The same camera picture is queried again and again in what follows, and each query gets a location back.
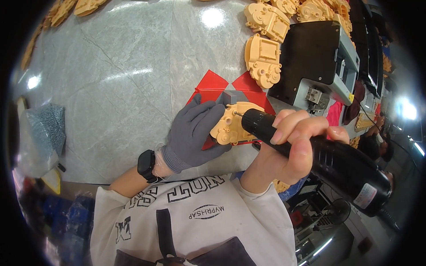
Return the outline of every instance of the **table surface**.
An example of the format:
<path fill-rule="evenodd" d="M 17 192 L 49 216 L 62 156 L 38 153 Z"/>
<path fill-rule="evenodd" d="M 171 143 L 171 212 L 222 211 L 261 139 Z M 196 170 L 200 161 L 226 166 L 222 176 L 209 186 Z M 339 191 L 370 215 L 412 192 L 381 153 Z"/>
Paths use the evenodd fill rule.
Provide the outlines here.
<path fill-rule="evenodd" d="M 143 151 L 165 142 L 171 121 L 208 70 L 233 90 L 246 71 L 244 47 L 253 33 L 243 8 L 250 3 L 111 0 L 42 32 L 29 68 L 16 67 L 11 84 L 14 97 L 24 95 L 30 108 L 65 106 L 62 179 L 108 184 L 136 165 Z M 37 85 L 29 89 L 31 78 Z M 293 108 L 269 99 L 276 112 Z M 359 134 L 351 124 L 346 128 L 351 137 Z M 251 145 L 235 146 L 180 177 L 245 170 L 256 154 Z"/>

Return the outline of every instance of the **watch face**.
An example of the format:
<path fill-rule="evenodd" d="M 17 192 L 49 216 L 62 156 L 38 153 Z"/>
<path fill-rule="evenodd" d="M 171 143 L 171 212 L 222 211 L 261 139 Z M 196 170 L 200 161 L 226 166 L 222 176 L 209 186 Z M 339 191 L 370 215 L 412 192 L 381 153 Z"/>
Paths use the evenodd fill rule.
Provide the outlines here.
<path fill-rule="evenodd" d="M 144 151 L 138 159 L 138 173 L 143 175 L 145 172 L 151 171 L 155 165 L 154 151 Z"/>

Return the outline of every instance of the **oval logo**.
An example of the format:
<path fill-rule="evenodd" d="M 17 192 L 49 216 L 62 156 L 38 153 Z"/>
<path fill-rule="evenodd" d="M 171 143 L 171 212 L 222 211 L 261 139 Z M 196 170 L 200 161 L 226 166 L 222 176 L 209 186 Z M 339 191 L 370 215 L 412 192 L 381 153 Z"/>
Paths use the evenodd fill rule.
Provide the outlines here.
<path fill-rule="evenodd" d="M 218 205 L 214 205 L 214 204 L 207 204 L 207 205 L 200 206 L 200 207 L 196 208 L 195 210 L 193 210 L 190 213 L 188 218 L 190 220 L 191 219 L 201 219 L 201 220 L 211 219 L 211 218 L 219 215 L 224 210 L 225 210 L 225 208 L 223 206 L 218 206 Z"/>

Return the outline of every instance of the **white label sticker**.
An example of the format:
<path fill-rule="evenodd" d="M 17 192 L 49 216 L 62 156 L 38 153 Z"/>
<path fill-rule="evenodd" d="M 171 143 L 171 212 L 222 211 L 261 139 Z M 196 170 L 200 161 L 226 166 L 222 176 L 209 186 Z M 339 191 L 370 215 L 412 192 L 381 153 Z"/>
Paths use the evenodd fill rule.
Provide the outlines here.
<path fill-rule="evenodd" d="M 374 196 L 377 193 L 377 189 L 372 185 L 365 183 L 363 189 L 358 194 L 358 197 L 354 199 L 354 204 L 357 204 L 361 209 L 365 209 L 373 201 Z"/>

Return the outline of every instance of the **screwdriver handle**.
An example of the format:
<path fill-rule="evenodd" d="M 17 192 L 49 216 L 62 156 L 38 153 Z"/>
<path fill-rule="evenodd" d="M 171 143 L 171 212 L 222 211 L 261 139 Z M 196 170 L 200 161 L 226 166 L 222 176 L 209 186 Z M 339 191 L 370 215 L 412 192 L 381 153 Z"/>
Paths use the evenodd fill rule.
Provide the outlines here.
<path fill-rule="evenodd" d="M 243 115 L 241 124 L 244 130 L 288 158 L 291 149 L 289 142 L 280 145 L 270 143 L 276 131 L 272 126 L 274 120 L 275 116 L 271 114 L 249 109 Z M 313 151 L 311 173 L 361 212 L 375 216 L 391 194 L 390 182 L 377 165 L 348 144 L 327 140 L 324 136 L 311 137 L 310 141 Z"/>

